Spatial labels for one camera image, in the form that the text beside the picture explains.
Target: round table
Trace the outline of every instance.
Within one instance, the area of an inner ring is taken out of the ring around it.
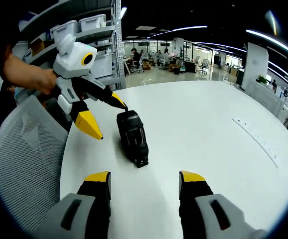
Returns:
[[[136,168],[121,150],[116,116],[122,110],[87,99],[104,139],[72,124],[60,182],[62,199],[90,174],[112,173],[108,238],[181,238],[181,170],[203,176],[255,229],[276,225],[288,208],[288,131],[262,105],[217,81],[145,85],[117,94],[144,123],[149,165]],[[246,120],[266,140],[281,160],[279,168],[233,117]]]

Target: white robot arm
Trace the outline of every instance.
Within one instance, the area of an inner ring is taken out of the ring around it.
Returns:
[[[58,104],[66,114],[70,114],[81,131],[99,140],[103,138],[99,126],[75,90],[81,90],[92,99],[99,99],[117,108],[127,109],[127,106],[117,94],[105,89],[101,82],[92,77],[90,69],[95,61],[97,49],[75,40],[75,36],[68,34],[57,46],[59,53],[53,70],[60,76],[56,80],[57,86],[61,89]]]

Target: office chair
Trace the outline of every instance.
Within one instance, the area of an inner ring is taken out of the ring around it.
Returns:
[[[133,73],[134,71],[138,71],[138,73],[140,73],[141,71],[144,72],[143,70],[143,54],[140,57],[139,60],[139,68],[137,69],[137,65],[136,65],[137,61],[133,61],[133,69],[131,69],[131,72]]]
[[[148,53],[143,53],[142,54],[142,60],[147,60],[148,61]]]
[[[169,64],[170,60],[169,57],[165,56],[165,54],[159,54],[159,62],[162,64],[159,69],[167,69],[167,65]]]
[[[24,231],[33,231],[60,200],[68,132],[35,96],[18,105],[0,127],[0,199]]]
[[[195,58],[195,63],[198,65],[198,60],[199,60],[200,56],[196,56]]]
[[[197,71],[199,58],[200,58],[200,56],[196,56],[196,58],[195,58],[195,72]]]
[[[207,71],[204,71],[204,69],[208,69],[208,59],[204,59],[200,67],[202,68],[201,70],[198,70],[199,73],[207,75]]]

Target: potted plant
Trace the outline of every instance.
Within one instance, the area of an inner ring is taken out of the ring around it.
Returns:
[[[258,76],[257,82],[267,84],[267,79],[263,76]]]

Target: metal shelf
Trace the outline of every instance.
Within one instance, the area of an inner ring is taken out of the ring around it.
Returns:
[[[113,77],[113,76],[103,77],[103,78],[99,78],[97,80],[100,81],[105,86],[116,84],[116,83],[120,82],[119,77]]]
[[[58,24],[64,24],[71,19],[81,19],[92,13],[111,11],[112,1],[114,0],[65,0],[58,2],[32,18],[21,31],[22,36],[30,42],[46,30]]]
[[[106,26],[101,28],[92,29],[89,31],[83,31],[76,35],[76,41],[83,43],[90,43],[103,38],[109,38],[112,36],[112,32],[115,30],[114,26]],[[94,46],[95,48],[105,48],[112,45],[111,42],[104,43]],[[44,50],[40,51],[38,54],[33,56],[33,58],[28,61],[28,64],[40,66],[44,62],[48,61],[50,58],[55,57],[57,54],[56,44],[48,46]]]
[[[114,30],[115,26],[105,26],[88,31],[82,31],[76,34],[76,40],[82,43],[90,43],[103,38],[111,37]]]

